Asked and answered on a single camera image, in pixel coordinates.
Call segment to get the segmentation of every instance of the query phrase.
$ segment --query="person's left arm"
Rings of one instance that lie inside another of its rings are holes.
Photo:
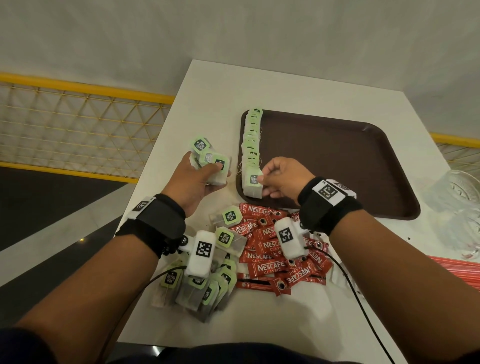
[[[204,196],[224,187],[206,184],[212,174],[220,171],[221,164],[195,170],[189,156],[187,153],[183,157],[162,191],[184,211],[182,217],[193,214]],[[108,334],[150,280],[157,264],[158,256],[137,236],[116,236],[15,326],[38,335],[58,363],[93,363]],[[133,307],[122,319],[113,341]]]

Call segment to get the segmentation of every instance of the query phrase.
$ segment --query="person's left hand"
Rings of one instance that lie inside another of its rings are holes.
[[[185,216],[191,216],[198,204],[208,194],[226,186],[206,184],[211,175],[220,172],[222,163],[208,163],[196,170],[190,164],[190,153],[185,154],[163,189],[162,193],[173,199],[185,211]]]

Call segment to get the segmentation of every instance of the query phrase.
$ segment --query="gray wall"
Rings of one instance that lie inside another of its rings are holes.
[[[480,138],[478,0],[3,0],[0,70],[176,94],[192,58],[404,90]]]

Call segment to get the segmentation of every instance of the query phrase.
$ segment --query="white table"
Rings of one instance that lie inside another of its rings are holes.
[[[205,135],[233,161],[229,185],[205,198],[187,219],[187,225],[195,230],[210,229],[208,214],[241,202],[234,173],[240,117],[255,106],[380,127],[422,213],[414,221],[379,220],[402,238],[410,237],[409,242],[427,254],[456,257],[437,240],[428,223],[429,209],[419,194],[426,183],[445,173],[448,165],[402,92],[205,61],[192,61],[126,211],[144,196],[159,193],[188,150],[188,142]],[[158,271],[164,266],[162,259]],[[388,361],[352,294],[334,285],[301,282],[293,287],[291,296],[278,298],[272,293],[236,290],[227,309],[215,313],[209,324],[199,323],[180,309],[151,307],[152,288],[140,298],[119,341],[174,347],[269,342],[329,360]],[[378,318],[365,306],[395,362],[405,363]]]

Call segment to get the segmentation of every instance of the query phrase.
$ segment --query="forearm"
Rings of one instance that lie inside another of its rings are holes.
[[[330,242],[408,359],[480,348],[480,294],[367,212],[347,214]]]
[[[92,363],[157,263],[155,253],[135,236],[115,237],[17,326],[38,334],[59,363]]]

